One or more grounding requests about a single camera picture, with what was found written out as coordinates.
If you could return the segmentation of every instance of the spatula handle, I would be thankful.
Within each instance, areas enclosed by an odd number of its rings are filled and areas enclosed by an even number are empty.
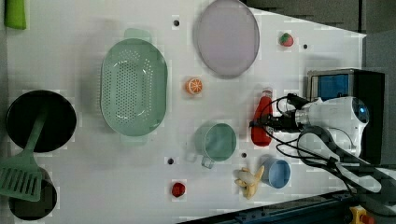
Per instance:
[[[35,119],[35,124],[33,125],[33,129],[30,132],[26,147],[23,150],[26,153],[34,152],[35,144],[37,144],[38,138],[40,137],[41,131],[43,130],[44,123],[46,122],[47,119],[47,115],[48,115],[48,107],[42,106],[42,108],[38,112],[37,118]]]

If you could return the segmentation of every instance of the light blue cup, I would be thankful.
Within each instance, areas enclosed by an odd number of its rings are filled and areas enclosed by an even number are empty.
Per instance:
[[[262,182],[276,189],[281,189],[288,184],[290,166],[286,161],[268,158],[262,165],[264,166]]]
[[[229,159],[236,148],[236,134],[225,123],[208,123],[195,134],[195,147],[204,154],[201,164],[211,169],[215,161]]]

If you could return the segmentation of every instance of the cup handle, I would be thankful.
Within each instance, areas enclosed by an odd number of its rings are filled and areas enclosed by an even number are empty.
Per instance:
[[[212,161],[210,158],[208,158],[208,157],[203,157],[203,158],[202,158],[201,165],[204,166],[204,167],[206,167],[207,169],[212,169],[212,167],[213,167],[213,161]]]

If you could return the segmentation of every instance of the colander handle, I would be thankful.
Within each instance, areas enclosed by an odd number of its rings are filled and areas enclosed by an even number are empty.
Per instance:
[[[149,43],[151,43],[151,34],[145,30],[129,28],[125,31],[124,37],[125,37],[125,39],[130,39],[130,38],[142,39],[142,40],[146,40]]]

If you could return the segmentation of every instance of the white tabletop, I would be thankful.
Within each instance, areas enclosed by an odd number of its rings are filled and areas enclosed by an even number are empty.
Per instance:
[[[254,147],[250,140],[248,122],[262,88],[274,88],[275,97],[302,94],[309,70],[361,68],[363,35],[252,9],[261,33],[258,58],[242,76],[220,79],[205,67],[193,41],[195,21],[210,2],[27,1],[28,30],[7,30],[10,102],[31,90],[57,91],[78,115],[75,134],[65,146],[36,155],[59,197],[43,223],[177,223],[344,188],[332,175],[286,158],[289,184],[273,189],[261,183],[248,201],[234,173],[243,166],[255,172],[263,155],[282,158],[275,141]],[[180,20],[177,28],[175,19]],[[143,146],[111,130],[99,107],[102,60],[130,27],[151,32],[169,72],[165,118]],[[283,32],[295,37],[293,47],[279,46]],[[203,80],[201,95],[191,98],[183,91],[188,77]],[[192,138],[211,119],[230,124],[238,144],[230,159],[209,170],[201,166]],[[11,143],[11,149],[17,148]],[[176,163],[168,165],[168,158]],[[187,192],[176,200],[170,188],[177,180]]]

